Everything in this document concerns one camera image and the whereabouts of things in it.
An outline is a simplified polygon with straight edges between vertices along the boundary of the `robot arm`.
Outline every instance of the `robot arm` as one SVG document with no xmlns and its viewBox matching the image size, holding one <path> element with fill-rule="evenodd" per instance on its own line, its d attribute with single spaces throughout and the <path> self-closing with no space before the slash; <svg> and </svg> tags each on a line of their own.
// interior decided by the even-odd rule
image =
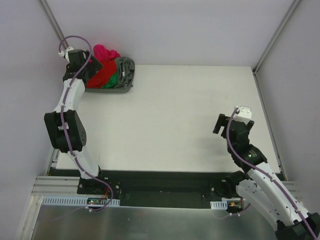
<svg viewBox="0 0 320 240">
<path fill-rule="evenodd" d="M 87 149 L 86 130 L 80 121 L 77 110 L 87 82 L 102 68 L 102 65 L 92 56 L 90 58 L 91 62 L 78 74 L 77 78 L 74 78 L 76 72 L 89 57 L 89 52 L 68 47 L 60 55 L 69 62 L 63 77 L 64 88 L 58 105 L 53 112 L 44 115 L 44 121 L 52 146 L 62 153 L 66 153 L 79 168 L 81 178 L 88 180 L 91 178 L 88 174 L 98 177 L 100 168 L 93 161 Z M 62 106 L 65 126 L 73 149 L 72 152 L 69 150 L 61 121 Z"/>
<path fill-rule="evenodd" d="M 312 240 L 314 238 L 304 220 L 311 226 L 312 231 L 319 235 L 320 216 L 318 213 L 310 214 L 292 196 L 271 169 L 267 158 L 257 147 L 250 144 L 249 133 L 254 125 L 251 115 L 251 109 L 244 106 L 238 108 L 234 119 L 220 114 L 213 130 L 213 133 L 218 134 L 220 128 L 224 127 L 221 136 L 229 138 L 231 146 L 228 144 L 228 152 L 244 171 L 228 176 L 228 187 L 246 199 L 267 219 L 278 240 Z"/>
</svg>

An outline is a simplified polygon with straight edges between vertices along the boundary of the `pink cloth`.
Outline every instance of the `pink cloth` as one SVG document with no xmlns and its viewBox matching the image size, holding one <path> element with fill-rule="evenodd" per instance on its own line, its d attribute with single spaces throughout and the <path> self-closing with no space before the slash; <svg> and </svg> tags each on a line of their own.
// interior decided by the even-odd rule
<svg viewBox="0 0 320 240">
<path fill-rule="evenodd" d="M 119 58 L 120 54 L 115 50 L 107 50 L 103 45 L 97 44 L 93 47 L 94 56 L 98 61 L 112 61 L 115 58 Z"/>
</svg>

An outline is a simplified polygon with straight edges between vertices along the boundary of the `white table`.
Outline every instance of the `white table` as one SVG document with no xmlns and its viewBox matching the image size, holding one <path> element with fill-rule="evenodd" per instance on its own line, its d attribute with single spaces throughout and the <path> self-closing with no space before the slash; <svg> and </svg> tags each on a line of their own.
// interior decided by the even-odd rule
<svg viewBox="0 0 320 240">
<path fill-rule="evenodd" d="M 235 106 L 252 110 L 251 143 L 279 167 L 250 67 L 137 65 L 125 94 L 85 92 L 78 115 L 102 170 L 234 172 L 213 128 Z M 76 169 L 60 154 L 57 169 Z"/>
</svg>

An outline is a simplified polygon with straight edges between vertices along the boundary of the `wire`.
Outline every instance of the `wire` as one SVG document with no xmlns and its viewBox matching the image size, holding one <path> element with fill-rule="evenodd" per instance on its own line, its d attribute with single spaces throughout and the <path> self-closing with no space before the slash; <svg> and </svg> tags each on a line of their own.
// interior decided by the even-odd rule
<svg viewBox="0 0 320 240">
<path fill-rule="evenodd" d="M 105 200 L 108 197 L 108 192 L 109 192 L 109 188 L 106 189 L 106 192 L 103 195 L 103 197 L 101 198 L 101 200 Z"/>
<path fill-rule="evenodd" d="M 215 218 L 215 219 L 218 219 L 218 220 L 223 220 L 223 219 L 226 219 L 228 217 L 235 217 L 235 216 L 239 216 L 244 213 L 245 211 L 247 211 L 249 208 L 251 208 L 251 204 L 249 203 L 242 211 L 240 212 L 237 212 L 237 213 L 230 213 L 228 215 L 225 215 L 223 217 L 218 217 L 218 216 L 215 216 L 214 214 L 212 214 L 212 216 Z"/>
<path fill-rule="evenodd" d="M 64 109 L 65 109 L 65 104 L 66 104 L 66 100 L 67 100 L 67 97 L 68 97 L 68 93 L 70 91 L 70 88 L 72 86 L 72 84 L 74 83 L 74 81 L 76 80 L 77 76 L 81 73 L 81 71 L 86 67 L 86 65 L 89 63 L 91 57 L 92 57 L 92 47 L 90 45 L 90 43 L 83 37 L 81 36 L 77 36 L 77 35 L 70 35 L 70 36 L 66 36 L 64 39 L 61 40 L 60 44 L 59 44 L 59 53 L 61 52 L 61 46 L 62 44 L 64 43 L 65 40 L 69 39 L 69 38 L 77 38 L 77 39 L 81 39 L 83 41 L 85 41 L 87 44 L 88 44 L 88 47 L 89 47 L 89 56 L 87 57 L 86 61 L 84 62 L 84 64 L 82 65 L 82 67 L 80 67 L 80 69 L 74 74 L 73 78 L 71 79 L 70 81 L 70 84 L 69 86 L 67 87 L 65 93 L 64 93 L 64 96 L 63 96 L 63 100 L 62 100 L 62 105 L 61 105 L 61 111 L 60 111 L 60 118 L 61 118 L 61 123 L 62 123 L 62 128 L 63 128 L 63 132 L 64 132 L 64 135 L 65 135 L 65 138 L 66 138 L 66 142 L 67 142 L 67 145 L 68 145 L 68 148 L 69 148 L 69 151 L 70 151 L 70 154 L 74 157 L 74 161 L 77 165 L 77 167 L 84 173 L 86 174 L 87 176 L 89 176 L 90 178 L 96 180 L 97 182 L 99 183 L 102 183 L 104 184 L 106 187 L 107 187 L 107 191 L 110 190 L 111 192 L 111 197 L 109 199 L 109 201 L 107 201 L 106 204 L 104 204 L 102 207 L 100 208 L 97 208 L 97 209 L 93 209 L 91 208 L 90 211 L 92 212 L 98 212 L 100 210 L 103 210 L 105 207 L 107 207 L 113 200 L 114 198 L 114 192 L 111 188 L 111 186 L 106 183 L 105 181 L 102 181 L 100 180 L 99 178 L 91 175 L 90 173 L 88 173 L 79 163 L 76 155 L 74 154 L 74 151 L 72 149 L 72 145 L 71 145 L 71 141 L 70 141 L 70 137 L 69 137 L 69 134 L 68 134 L 68 131 L 67 131 L 67 127 L 66 127 L 66 122 L 65 122 L 65 118 L 64 118 Z M 85 209 L 85 208 L 88 208 L 87 206 L 81 206 L 81 207 L 77 207 L 75 209 L 73 209 L 72 211 L 62 215 L 62 216 L 59 216 L 59 217 L 56 217 L 56 218 L 53 218 L 53 219 L 48 219 L 46 217 L 43 217 L 42 215 L 40 216 L 41 219 L 45 219 L 46 221 L 56 221 L 56 220 L 59 220 L 59 219 L 62 219 L 66 216 L 68 216 L 69 214 L 75 212 L 75 211 L 78 211 L 79 209 Z"/>
<path fill-rule="evenodd" d="M 273 177 L 267 173 L 266 171 L 256 167 L 255 165 L 251 164 L 250 162 L 244 160 L 234 149 L 234 147 L 231 144 L 230 141 L 230 126 L 231 126 L 231 122 L 234 120 L 234 116 L 236 113 L 238 113 L 239 108 L 235 108 L 226 127 L 226 142 L 228 147 L 230 148 L 230 150 L 233 152 L 233 154 L 244 164 L 248 165 L 249 167 L 251 167 L 254 170 L 259 171 L 260 173 L 264 174 L 266 177 L 268 177 L 271 181 L 273 181 L 273 183 L 281 190 L 281 192 L 285 195 L 285 197 L 288 199 L 288 201 L 292 204 L 294 210 L 297 212 L 297 214 L 300 216 L 300 218 L 302 219 L 302 221 L 304 222 L 305 226 L 307 227 L 307 229 L 309 230 L 311 236 L 314 238 L 314 240 L 319 240 L 316 236 L 316 234 L 314 233 L 314 231 L 311 229 L 309 223 L 307 222 L 306 218 L 304 217 L 304 215 L 301 213 L 301 211 L 299 210 L 298 206 L 296 205 L 296 203 L 291 199 L 290 195 L 287 193 L 287 191 L 280 185 L 279 182 L 277 182 L 276 180 L 273 180 Z"/>
</svg>

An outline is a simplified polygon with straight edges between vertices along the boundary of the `red cloth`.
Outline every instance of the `red cloth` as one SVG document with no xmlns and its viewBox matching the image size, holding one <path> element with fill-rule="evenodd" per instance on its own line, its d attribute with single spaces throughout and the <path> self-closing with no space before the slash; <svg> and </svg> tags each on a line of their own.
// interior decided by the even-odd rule
<svg viewBox="0 0 320 240">
<path fill-rule="evenodd" d="M 119 58 L 120 54 L 115 50 L 108 50 L 103 45 L 97 44 L 93 47 L 94 57 L 98 59 L 98 61 L 111 61 L 115 60 L 115 58 Z"/>
<path fill-rule="evenodd" d="M 115 61 L 100 61 L 103 68 L 100 69 L 86 84 L 87 88 L 99 89 L 109 82 L 110 77 L 116 73 L 117 65 Z"/>
</svg>

